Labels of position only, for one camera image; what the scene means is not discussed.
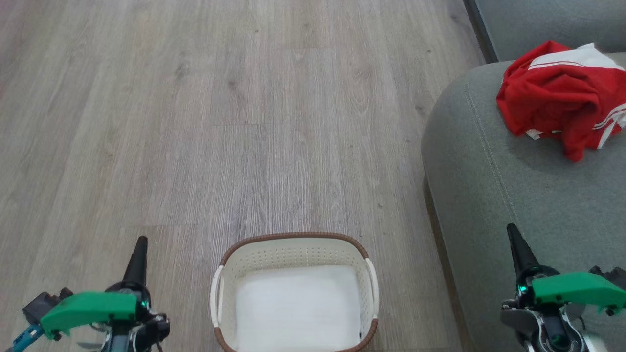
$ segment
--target blue cable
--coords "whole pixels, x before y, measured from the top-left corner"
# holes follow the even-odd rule
[[[9,347],[5,352],[23,352],[33,342],[37,341],[43,335],[43,329],[40,325],[33,324],[24,330],[18,338],[13,340],[13,347]]]

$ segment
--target white basket handle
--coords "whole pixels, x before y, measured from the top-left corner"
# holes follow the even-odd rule
[[[369,269],[369,279],[372,282],[372,298],[374,299],[374,317],[373,319],[378,318],[378,306],[380,304],[380,292],[378,291],[378,277],[376,276],[376,270],[374,269],[374,264],[369,258],[365,258],[365,263],[367,263],[367,268]]]
[[[219,266],[213,275],[213,281],[211,282],[211,295],[209,297],[211,307],[211,320],[213,321],[213,327],[217,328],[220,325],[219,312],[217,307],[217,300],[219,299],[217,290],[220,286],[220,275],[224,266]]]

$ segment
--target floor plank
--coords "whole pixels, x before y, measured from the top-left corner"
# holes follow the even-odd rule
[[[3,1],[0,338],[41,291],[119,280],[148,236],[164,348],[219,351],[224,252],[321,230],[379,271],[369,351],[469,351],[420,141],[444,87],[482,62],[462,0]]]

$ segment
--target red and white jacket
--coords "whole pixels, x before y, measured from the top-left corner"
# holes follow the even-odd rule
[[[570,50],[548,41],[507,69],[496,101],[515,135],[560,139],[578,162],[626,126],[626,71],[593,43]]]

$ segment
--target beige plastic basket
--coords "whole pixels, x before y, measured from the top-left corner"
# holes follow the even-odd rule
[[[226,352],[356,352],[376,332],[376,271],[351,237],[254,237],[231,247],[211,284],[215,336]]]

